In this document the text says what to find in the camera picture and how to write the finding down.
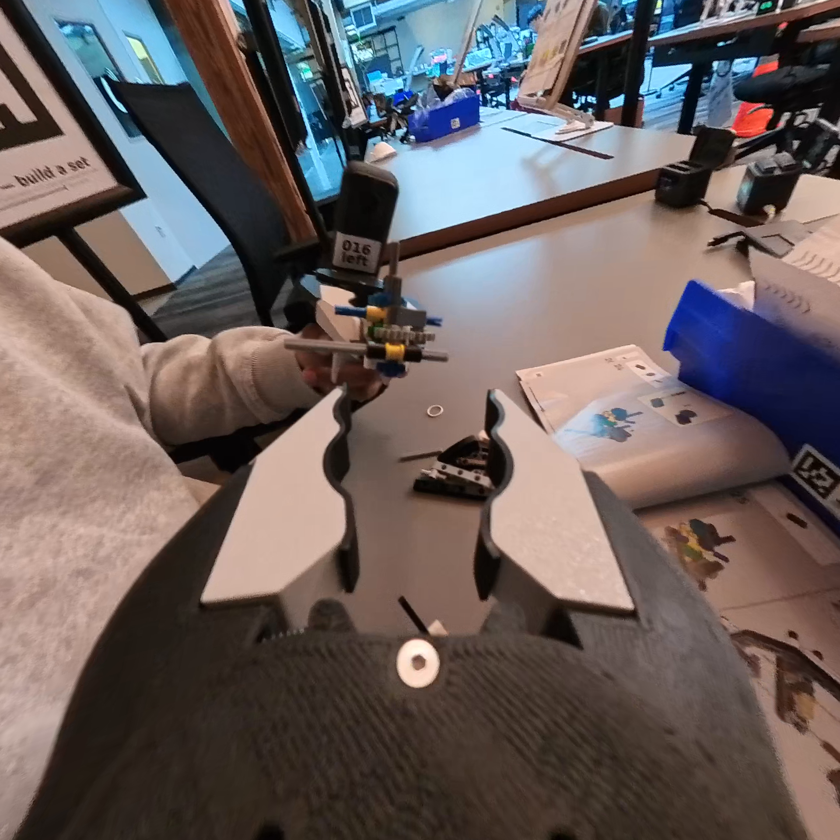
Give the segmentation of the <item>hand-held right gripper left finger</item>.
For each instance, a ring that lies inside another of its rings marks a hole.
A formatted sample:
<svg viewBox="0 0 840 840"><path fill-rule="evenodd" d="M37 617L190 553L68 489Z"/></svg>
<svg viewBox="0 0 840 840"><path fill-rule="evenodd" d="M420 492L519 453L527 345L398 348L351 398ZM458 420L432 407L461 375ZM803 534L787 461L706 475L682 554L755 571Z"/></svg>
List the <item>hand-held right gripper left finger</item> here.
<svg viewBox="0 0 840 840"><path fill-rule="evenodd" d="M360 576L350 468L348 389L339 386L283 431L247 469L245 487L201 595L221 610L266 606L281 629L304 629L320 601Z"/></svg>

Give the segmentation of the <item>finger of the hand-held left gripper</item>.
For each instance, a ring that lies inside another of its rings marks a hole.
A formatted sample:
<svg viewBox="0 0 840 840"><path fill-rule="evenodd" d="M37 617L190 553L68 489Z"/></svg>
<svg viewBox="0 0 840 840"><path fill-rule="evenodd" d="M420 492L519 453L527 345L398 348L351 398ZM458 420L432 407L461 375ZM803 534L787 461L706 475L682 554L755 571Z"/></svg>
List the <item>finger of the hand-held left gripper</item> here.
<svg viewBox="0 0 840 840"><path fill-rule="evenodd" d="M366 344L366 322L361 317L337 313L343 303L321 299L316 305L316 324L324 333L325 340L341 345L348 343ZM364 368L364 357L343 351L324 351L329 357L331 382L351 382L351 375Z"/></svg>
<svg viewBox="0 0 840 840"><path fill-rule="evenodd" d="M368 341L365 343L364 367L383 380L403 378L413 362L413 350L402 342Z"/></svg>

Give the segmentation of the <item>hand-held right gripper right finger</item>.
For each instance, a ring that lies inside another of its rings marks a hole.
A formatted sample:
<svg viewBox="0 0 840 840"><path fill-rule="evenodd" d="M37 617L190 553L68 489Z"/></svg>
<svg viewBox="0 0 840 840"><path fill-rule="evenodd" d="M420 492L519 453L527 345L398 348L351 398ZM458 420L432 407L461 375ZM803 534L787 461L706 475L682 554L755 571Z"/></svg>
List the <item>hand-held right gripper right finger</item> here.
<svg viewBox="0 0 840 840"><path fill-rule="evenodd" d="M634 599L584 471L500 389L488 391L474 581L526 614L633 614Z"/></svg>

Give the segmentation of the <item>lego gear assembly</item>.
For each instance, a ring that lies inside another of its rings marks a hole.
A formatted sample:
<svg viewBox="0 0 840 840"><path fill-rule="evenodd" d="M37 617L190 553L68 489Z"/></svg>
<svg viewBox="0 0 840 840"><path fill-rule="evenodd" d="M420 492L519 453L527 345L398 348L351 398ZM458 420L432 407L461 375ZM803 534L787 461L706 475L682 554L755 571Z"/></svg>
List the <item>lego gear assembly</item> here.
<svg viewBox="0 0 840 840"><path fill-rule="evenodd" d="M372 297L353 297L350 292L332 287L323 287L322 295L316 301L329 300L341 302L343 306L337 308L337 313L355 315L366 322L366 339L379 342L402 342L413 350L412 364L422 362L445 363L448 353L436 350L433 343L436 339L434 328L442 325L442 319L431 316L418 304L406 298L403 294L403 279L399 274L399 265L393 276L391 289L386 294ZM322 353L324 351L343 351L347 354L358 354L364 357L365 344L331 343L324 338L305 338L300 335L290 335L285 340L286 348L290 351L311 350Z"/></svg>

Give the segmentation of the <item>person's left forearm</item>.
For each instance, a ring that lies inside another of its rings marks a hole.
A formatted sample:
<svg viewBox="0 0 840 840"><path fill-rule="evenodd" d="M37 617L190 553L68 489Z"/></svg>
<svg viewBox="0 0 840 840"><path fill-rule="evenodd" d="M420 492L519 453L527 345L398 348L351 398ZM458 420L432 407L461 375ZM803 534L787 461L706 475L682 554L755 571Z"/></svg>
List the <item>person's left forearm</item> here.
<svg viewBox="0 0 840 840"><path fill-rule="evenodd" d="M287 331L245 327L209 339L186 334L141 351L143 422L163 445L272 424L321 400L286 348Z"/></svg>

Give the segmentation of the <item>lego instruction booklet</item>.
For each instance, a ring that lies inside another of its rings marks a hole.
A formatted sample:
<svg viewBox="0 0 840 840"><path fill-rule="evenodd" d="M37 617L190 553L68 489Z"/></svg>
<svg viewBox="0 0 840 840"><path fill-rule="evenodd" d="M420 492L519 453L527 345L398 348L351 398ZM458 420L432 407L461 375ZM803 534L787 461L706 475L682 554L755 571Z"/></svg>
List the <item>lego instruction booklet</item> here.
<svg viewBox="0 0 840 840"><path fill-rule="evenodd" d="M717 610L780 741L838 788L838 535L783 483L780 440L635 345L517 376Z"/></svg>

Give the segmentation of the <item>pile of lego beams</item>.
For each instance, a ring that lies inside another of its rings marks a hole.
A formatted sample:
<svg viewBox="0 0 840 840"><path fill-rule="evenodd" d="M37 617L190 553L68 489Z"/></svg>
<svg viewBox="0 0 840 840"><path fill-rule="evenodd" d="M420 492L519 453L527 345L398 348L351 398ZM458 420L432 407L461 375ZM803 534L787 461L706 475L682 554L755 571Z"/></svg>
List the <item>pile of lego beams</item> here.
<svg viewBox="0 0 840 840"><path fill-rule="evenodd" d="M487 468L490 438L479 432L436 454L415 478L413 490L427 496L483 501L496 488Z"/></svg>

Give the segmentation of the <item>blue plastic bin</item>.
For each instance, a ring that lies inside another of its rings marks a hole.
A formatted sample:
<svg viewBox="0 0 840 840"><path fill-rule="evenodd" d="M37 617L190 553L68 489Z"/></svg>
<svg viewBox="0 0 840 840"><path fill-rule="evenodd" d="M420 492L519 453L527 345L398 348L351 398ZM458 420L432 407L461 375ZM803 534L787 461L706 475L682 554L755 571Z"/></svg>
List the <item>blue plastic bin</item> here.
<svg viewBox="0 0 840 840"><path fill-rule="evenodd" d="M460 88L445 100L416 108L407 119L408 136L417 143L429 143L471 130L480 124L480 108L480 95Z"/></svg>
<svg viewBox="0 0 840 840"><path fill-rule="evenodd" d="M838 361L697 280L679 298L663 349L682 382L777 436L789 459L784 485L838 533Z"/></svg>

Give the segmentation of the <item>black office chair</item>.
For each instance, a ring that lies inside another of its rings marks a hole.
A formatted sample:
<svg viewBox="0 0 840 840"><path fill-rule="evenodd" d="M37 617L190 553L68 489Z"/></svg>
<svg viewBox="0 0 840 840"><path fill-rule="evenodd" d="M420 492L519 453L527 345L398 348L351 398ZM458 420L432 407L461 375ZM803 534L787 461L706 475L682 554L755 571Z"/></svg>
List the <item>black office chair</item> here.
<svg viewBox="0 0 840 840"><path fill-rule="evenodd" d="M316 321L316 237L294 242L277 201L187 83L111 81L131 120L221 228L241 263L259 322L287 291L283 316L299 333Z"/></svg>

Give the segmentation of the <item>wooden document stand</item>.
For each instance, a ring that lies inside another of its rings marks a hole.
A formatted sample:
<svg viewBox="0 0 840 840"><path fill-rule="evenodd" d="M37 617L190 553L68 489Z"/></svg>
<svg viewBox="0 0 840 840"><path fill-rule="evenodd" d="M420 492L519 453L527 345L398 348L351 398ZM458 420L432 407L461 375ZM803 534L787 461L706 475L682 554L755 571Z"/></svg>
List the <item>wooden document stand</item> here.
<svg viewBox="0 0 840 840"><path fill-rule="evenodd" d="M518 88L520 110L558 120L557 140L605 130L607 121L562 104L583 39L590 29L596 1L548 1L542 7L537 39Z"/></svg>

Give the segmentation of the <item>black battery charger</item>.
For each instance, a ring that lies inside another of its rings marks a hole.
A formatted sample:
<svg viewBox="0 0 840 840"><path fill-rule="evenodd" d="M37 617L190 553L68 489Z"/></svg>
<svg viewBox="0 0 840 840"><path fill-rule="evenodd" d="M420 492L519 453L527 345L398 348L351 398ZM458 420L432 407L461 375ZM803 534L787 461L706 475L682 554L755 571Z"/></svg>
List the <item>black battery charger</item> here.
<svg viewBox="0 0 840 840"><path fill-rule="evenodd" d="M738 210L745 216L776 215L785 210L802 173L802 163L787 152L753 161L738 188Z"/></svg>
<svg viewBox="0 0 840 840"><path fill-rule="evenodd" d="M712 174L731 161L736 139L737 134L729 128L696 128L688 158L659 171L654 201L675 209L703 202Z"/></svg>

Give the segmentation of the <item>black framed sign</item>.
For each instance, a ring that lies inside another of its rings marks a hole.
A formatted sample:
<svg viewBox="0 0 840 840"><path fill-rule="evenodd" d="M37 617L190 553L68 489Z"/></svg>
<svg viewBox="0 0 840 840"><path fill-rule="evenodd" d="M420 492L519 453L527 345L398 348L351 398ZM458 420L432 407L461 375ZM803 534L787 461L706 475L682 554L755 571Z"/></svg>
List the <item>black framed sign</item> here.
<svg viewBox="0 0 840 840"><path fill-rule="evenodd" d="M3 238L57 238L148 341L166 341L77 230L146 195L20 1L2 2L1 176Z"/></svg>

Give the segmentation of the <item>white paper box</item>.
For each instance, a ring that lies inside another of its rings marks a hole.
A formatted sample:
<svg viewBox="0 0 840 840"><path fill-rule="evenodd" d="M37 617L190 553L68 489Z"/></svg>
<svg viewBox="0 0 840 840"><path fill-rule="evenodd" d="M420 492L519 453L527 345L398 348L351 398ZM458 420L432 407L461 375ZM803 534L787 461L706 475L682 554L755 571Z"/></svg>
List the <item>white paper box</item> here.
<svg viewBox="0 0 840 840"><path fill-rule="evenodd" d="M753 250L752 312L822 350L839 353L839 216L783 258Z"/></svg>

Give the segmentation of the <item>wooden door post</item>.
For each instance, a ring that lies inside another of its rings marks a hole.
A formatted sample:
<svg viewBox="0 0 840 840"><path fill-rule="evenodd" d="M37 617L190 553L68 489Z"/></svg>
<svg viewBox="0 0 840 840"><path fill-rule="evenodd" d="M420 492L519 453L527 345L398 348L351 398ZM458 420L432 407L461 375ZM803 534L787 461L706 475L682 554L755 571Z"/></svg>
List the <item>wooden door post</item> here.
<svg viewBox="0 0 840 840"><path fill-rule="evenodd" d="M292 240L314 238L316 229L287 154L239 47L238 24L229 2L166 1L165 5L233 145L276 200Z"/></svg>

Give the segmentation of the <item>black flat bracket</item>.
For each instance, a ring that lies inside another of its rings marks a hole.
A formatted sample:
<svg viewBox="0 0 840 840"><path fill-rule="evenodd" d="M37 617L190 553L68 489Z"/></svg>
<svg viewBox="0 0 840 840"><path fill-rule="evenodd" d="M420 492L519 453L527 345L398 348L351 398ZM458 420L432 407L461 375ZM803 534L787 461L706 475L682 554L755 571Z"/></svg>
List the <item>black flat bracket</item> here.
<svg viewBox="0 0 840 840"><path fill-rule="evenodd" d="M795 220L783 220L757 226L736 226L733 230L710 239L707 247L717 248L733 241L744 255L753 248L774 258L782 259L813 232L811 227Z"/></svg>

